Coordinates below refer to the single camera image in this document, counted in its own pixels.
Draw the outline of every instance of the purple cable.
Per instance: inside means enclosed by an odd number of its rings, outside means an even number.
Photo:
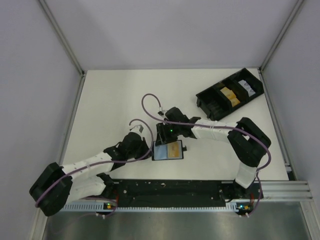
[[[99,161],[99,162],[95,162],[95,163],[92,163],[90,164],[89,166],[84,166],[84,167],[80,167],[76,170],[73,170],[69,173],[67,173],[66,175],[63,175],[62,177],[60,177],[58,180],[56,180],[50,187],[47,188],[47,190],[45,190],[43,192],[43,194],[38,198],[38,200],[35,202],[35,207],[37,208],[39,206],[39,203],[44,199],[44,197],[64,178],[68,177],[68,176],[71,176],[72,174],[75,174],[77,172],[80,172],[82,170],[85,170],[87,169],[88,167],[94,167],[94,166],[97,166],[97,165],[101,165],[101,164],[110,164],[110,163],[116,163],[116,164],[123,164],[123,163],[134,163],[134,162],[137,162],[137,161],[140,161],[142,160],[143,158],[145,158],[152,150],[152,147],[153,147],[153,142],[154,142],[154,135],[152,134],[152,130],[150,128],[150,126],[143,120],[141,119],[138,119],[138,118],[135,118],[133,120],[131,120],[129,122],[129,126],[131,125],[132,122],[134,121],[139,121],[141,123],[143,123],[144,125],[146,125],[146,127],[148,128],[148,130],[150,131],[150,134],[151,134],[151,145],[150,145],[150,148],[149,150],[142,156],[142,157],[139,157],[138,159],[134,159],[134,160],[129,160],[129,161],[120,161],[120,160],[117,160],[117,161]]]
[[[114,204],[115,204],[115,208],[114,208],[108,215],[106,215],[107,218],[110,217],[110,216],[112,216],[113,214],[115,214],[115,211],[116,211],[116,209],[118,208],[117,202],[114,201],[114,200],[111,200],[111,199],[98,198],[98,197],[96,197],[96,198],[94,198],[94,197],[88,197],[88,198],[84,198],[84,199],[88,199],[88,200],[106,200],[106,201],[108,201],[108,202],[114,203]],[[92,213],[92,212],[90,212],[90,213],[85,213],[85,214],[83,214],[83,215],[81,215],[81,216],[78,216],[76,219],[69,221],[63,228],[61,228],[61,229],[58,230],[58,231],[55,231],[55,230],[53,229],[51,222],[49,222],[48,224],[49,224],[49,227],[50,227],[51,232],[52,232],[54,235],[57,235],[57,234],[62,233],[66,228],[68,228],[70,225],[74,224],[76,221],[82,219],[83,217],[86,217],[86,216],[96,216],[97,214],[98,214],[98,213]]]
[[[160,100],[159,98],[152,94],[152,93],[147,93],[145,94],[142,99],[141,99],[141,106],[143,108],[143,111],[152,119],[154,120],[157,120],[159,122],[162,122],[162,123],[166,123],[166,124],[175,124],[175,125],[184,125],[184,126],[195,126],[195,127],[202,127],[202,128],[212,128],[212,126],[209,126],[209,125],[204,125],[204,124],[197,124],[197,123],[187,123],[187,122],[176,122],[176,121],[167,121],[167,120],[163,120],[163,119],[160,119],[160,118],[157,118],[153,115],[151,115],[147,109],[145,108],[145,105],[144,105],[144,100],[147,96],[152,96],[154,97],[158,104],[159,104],[159,108],[161,108],[161,103],[160,103]],[[257,206],[259,205],[259,202],[261,200],[261,197],[262,197],[262,186],[261,186],[261,181],[260,181],[260,178],[258,177],[258,174],[259,174],[259,171],[261,171],[262,169],[266,168],[270,163],[271,163],[271,153],[269,151],[269,149],[267,148],[267,146],[262,142],[260,141],[258,138],[256,138],[255,136],[253,136],[252,134],[240,129],[240,128],[236,128],[236,127],[232,127],[232,126],[214,126],[213,127],[214,129],[230,129],[230,130],[235,130],[235,131],[238,131],[244,135],[247,135],[249,138],[253,139],[254,141],[256,141],[258,144],[260,144],[264,150],[266,151],[267,155],[268,155],[268,161],[266,162],[265,165],[261,166],[261,167],[258,167],[257,170],[256,170],[256,179],[258,180],[258,183],[259,183],[259,188],[260,188],[260,193],[259,193],[259,196],[258,196],[258,199],[256,201],[256,204],[253,208],[253,210],[248,214],[249,216],[255,211],[255,209],[257,208]]]

